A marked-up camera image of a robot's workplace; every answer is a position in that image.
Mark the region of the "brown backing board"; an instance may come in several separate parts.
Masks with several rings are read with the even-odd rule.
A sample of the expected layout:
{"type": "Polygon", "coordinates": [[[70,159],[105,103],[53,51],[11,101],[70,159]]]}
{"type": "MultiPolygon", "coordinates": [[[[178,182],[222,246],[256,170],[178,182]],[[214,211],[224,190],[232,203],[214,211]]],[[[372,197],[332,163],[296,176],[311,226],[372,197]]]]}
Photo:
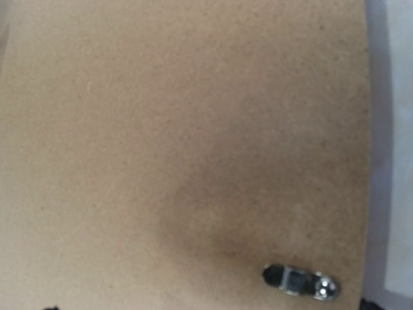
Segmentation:
{"type": "Polygon", "coordinates": [[[14,1],[1,308],[357,309],[366,30],[363,1],[14,1]]]}

